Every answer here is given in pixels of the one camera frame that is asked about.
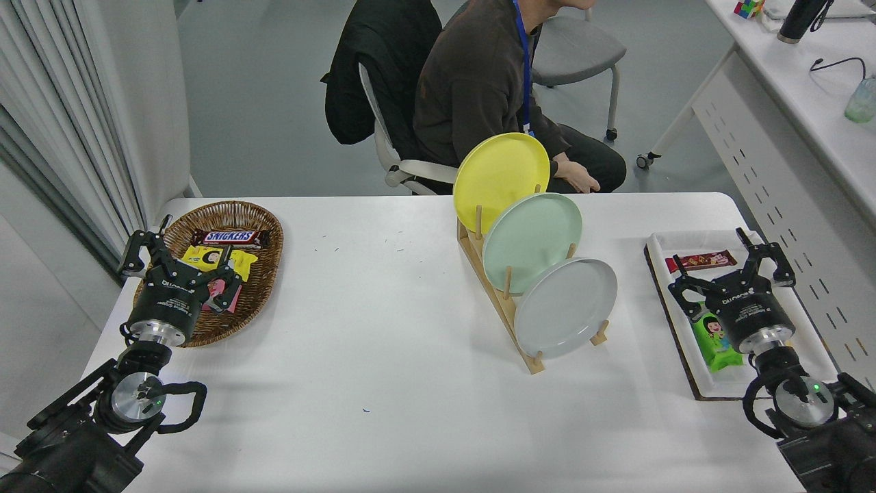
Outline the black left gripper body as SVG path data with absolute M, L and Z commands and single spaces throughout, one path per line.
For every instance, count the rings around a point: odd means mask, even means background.
M 145 331 L 171 327 L 171 336 L 191 336 L 200 316 L 201 306 L 209 299 L 209 287 L 197 284 L 199 271 L 191 266 L 154 266 L 144 278 L 144 287 L 127 321 L 132 336 Z

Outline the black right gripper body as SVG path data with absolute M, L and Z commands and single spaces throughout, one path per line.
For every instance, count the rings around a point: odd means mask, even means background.
M 788 341 L 797 330 L 778 303 L 769 280 L 719 288 L 709 294 L 709 310 L 719 319 L 736 351 L 753 351 L 767 341 Z

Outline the person's hand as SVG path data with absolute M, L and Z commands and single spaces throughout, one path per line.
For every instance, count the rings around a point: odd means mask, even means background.
M 601 190 L 600 183 L 589 174 L 588 169 L 571 160 L 559 160 L 556 177 L 566 181 L 579 193 L 587 194 Z

